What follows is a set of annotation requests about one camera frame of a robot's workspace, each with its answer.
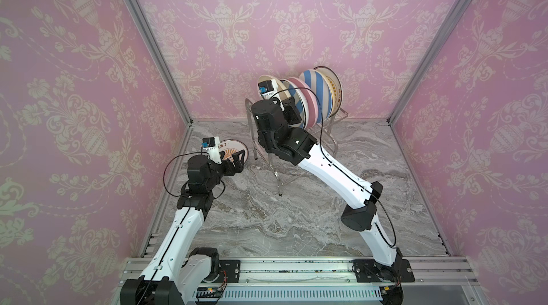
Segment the sunburst plate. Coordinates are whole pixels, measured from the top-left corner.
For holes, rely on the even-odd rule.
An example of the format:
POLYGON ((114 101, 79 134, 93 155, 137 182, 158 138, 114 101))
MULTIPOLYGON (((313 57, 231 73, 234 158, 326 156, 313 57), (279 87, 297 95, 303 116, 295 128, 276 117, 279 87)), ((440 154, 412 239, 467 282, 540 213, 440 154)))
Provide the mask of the sunburst plate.
POLYGON ((233 157, 240 151, 244 151, 243 163, 246 163, 249 158, 248 147, 239 140, 223 140, 220 142, 219 152, 222 160, 229 159, 233 161, 233 157))
POLYGON ((343 101, 343 89, 341 80, 331 68, 328 68, 326 66, 317 66, 315 67, 315 70, 325 76, 328 81, 328 85, 331 88, 333 95, 333 108, 330 117, 332 118, 336 116, 337 112, 341 108, 343 101))

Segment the cream plate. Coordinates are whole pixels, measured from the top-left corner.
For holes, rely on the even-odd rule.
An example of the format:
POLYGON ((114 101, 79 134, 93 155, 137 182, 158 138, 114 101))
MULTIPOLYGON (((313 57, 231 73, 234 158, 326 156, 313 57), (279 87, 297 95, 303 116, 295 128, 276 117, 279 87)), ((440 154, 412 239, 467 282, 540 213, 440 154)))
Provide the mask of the cream plate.
POLYGON ((264 100, 275 97, 280 101, 284 101, 291 96, 285 85, 278 78, 271 75, 261 75, 258 79, 258 92, 264 100))

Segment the blue striped plate back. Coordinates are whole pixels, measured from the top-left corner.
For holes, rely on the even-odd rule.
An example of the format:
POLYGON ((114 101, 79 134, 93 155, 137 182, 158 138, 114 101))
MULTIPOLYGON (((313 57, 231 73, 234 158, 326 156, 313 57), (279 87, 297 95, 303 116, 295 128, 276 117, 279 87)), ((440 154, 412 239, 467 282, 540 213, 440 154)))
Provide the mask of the blue striped plate back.
POLYGON ((289 80, 282 80, 281 82, 288 89, 288 92, 293 97, 295 101, 296 109, 298 110, 299 115, 301 117, 301 123, 299 127, 304 128, 306 116, 305 116, 305 110, 303 106, 303 99, 301 98, 301 91, 297 89, 297 86, 294 83, 290 82, 289 80))

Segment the blue striped plate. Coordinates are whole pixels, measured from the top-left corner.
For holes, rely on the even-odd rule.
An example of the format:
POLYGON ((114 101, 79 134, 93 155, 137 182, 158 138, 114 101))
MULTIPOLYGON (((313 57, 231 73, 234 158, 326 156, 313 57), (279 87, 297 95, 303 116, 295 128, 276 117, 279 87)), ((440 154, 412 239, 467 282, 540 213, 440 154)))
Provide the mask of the blue striped plate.
POLYGON ((303 106, 303 99, 301 98, 301 91, 297 89, 297 86, 294 83, 290 82, 289 80, 282 80, 281 82, 288 89, 288 92, 293 97, 295 101, 296 109, 298 110, 299 115, 301 117, 301 123, 299 127, 304 128, 306 116, 305 116, 305 110, 303 106))
POLYGON ((323 80, 323 76, 316 70, 305 70, 301 73, 299 78, 305 81, 309 86, 311 86, 313 93, 316 96, 320 109, 320 117, 318 119, 318 124, 323 120, 328 118, 328 100, 327 96, 327 85, 323 80))

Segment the pink plate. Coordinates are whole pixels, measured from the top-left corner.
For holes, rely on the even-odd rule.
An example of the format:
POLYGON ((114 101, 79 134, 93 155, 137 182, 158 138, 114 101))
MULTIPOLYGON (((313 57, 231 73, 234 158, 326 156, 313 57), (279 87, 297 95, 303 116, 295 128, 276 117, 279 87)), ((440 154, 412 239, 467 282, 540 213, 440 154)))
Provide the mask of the pink plate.
POLYGON ((288 78, 290 94, 301 99, 303 113, 306 116, 305 129, 311 129, 320 117, 320 109, 315 94, 305 81, 299 78, 288 78))

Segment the blue striped plate front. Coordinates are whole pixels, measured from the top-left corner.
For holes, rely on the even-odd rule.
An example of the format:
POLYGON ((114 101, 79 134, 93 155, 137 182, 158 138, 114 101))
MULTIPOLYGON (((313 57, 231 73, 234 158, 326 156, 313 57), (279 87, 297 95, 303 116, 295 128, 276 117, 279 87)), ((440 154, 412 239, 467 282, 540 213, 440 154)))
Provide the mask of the blue striped plate front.
POLYGON ((320 109, 320 117, 318 119, 318 124, 323 120, 328 118, 328 100, 327 96, 327 85, 323 80, 323 76, 316 70, 305 70, 301 73, 299 78, 305 81, 309 86, 311 86, 313 93, 316 96, 320 109))

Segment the yellow bear plate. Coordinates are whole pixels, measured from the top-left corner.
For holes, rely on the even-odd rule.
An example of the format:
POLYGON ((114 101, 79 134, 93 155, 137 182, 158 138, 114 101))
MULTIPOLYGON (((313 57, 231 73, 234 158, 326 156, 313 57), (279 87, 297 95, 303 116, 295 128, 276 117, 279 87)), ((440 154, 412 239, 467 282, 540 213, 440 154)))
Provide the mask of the yellow bear plate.
POLYGON ((335 105, 335 85, 331 78, 331 76, 328 74, 328 70, 326 68, 320 68, 318 72, 323 76, 323 80, 325 81, 325 84, 327 85, 327 100, 328 100, 328 118, 330 118, 333 115, 334 111, 334 105, 335 105))

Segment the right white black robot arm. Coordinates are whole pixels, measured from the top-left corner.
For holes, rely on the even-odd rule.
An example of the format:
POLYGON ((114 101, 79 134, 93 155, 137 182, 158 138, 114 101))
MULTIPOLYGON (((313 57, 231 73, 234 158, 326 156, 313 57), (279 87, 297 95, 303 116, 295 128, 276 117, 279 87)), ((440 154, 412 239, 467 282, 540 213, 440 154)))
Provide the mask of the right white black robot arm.
POLYGON ((260 100, 251 106, 258 143, 272 154, 315 175, 346 202, 341 222, 359 232, 372 252, 379 278, 399 284, 402 253, 385 232, 377 213, 383 186, 361 179, 329 155, 307 130, 288 124, 281 104, 260 100))

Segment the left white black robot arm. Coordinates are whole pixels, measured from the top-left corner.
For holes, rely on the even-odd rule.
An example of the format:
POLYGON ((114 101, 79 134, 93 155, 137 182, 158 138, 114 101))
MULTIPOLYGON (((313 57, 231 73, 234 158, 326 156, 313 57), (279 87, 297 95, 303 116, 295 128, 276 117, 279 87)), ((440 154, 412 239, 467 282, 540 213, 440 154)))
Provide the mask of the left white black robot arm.
POLYGON ((221 154, 219 161, 212 160, 210 153, 188 160, 188 181, 178 198, 171 227, 141 275, 124 282, 121 304, 191 304, 198 299, 222 297, 221 286, 203 296, 196 295, 203 282, 226 283, 218 250, 190 247, 215 199, 213 188, 223 185, 224 177, 242 172, 245 156, 245 150, 240 150, 228 159, 221 154))

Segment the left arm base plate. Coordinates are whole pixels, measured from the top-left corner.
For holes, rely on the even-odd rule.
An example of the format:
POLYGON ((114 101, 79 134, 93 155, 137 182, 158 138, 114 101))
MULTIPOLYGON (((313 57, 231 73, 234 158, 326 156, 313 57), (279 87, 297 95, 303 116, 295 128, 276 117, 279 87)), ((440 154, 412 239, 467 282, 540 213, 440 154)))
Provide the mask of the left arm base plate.
POLYGON ((222 259, 214 262, 210 274, 204 279, 205 283, 236 284, 240 279, 241 260, 222 259))

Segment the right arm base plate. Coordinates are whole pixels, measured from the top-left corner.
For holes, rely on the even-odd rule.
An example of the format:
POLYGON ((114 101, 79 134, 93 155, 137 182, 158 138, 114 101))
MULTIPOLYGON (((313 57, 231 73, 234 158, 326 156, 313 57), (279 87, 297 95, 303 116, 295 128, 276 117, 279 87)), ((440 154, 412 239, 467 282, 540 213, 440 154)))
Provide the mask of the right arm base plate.
POLYGON ((393 266, 378 264, 374 259, 355 259, 352 272, 358 283, 413 283, 415 275, 406 259, 393 266))

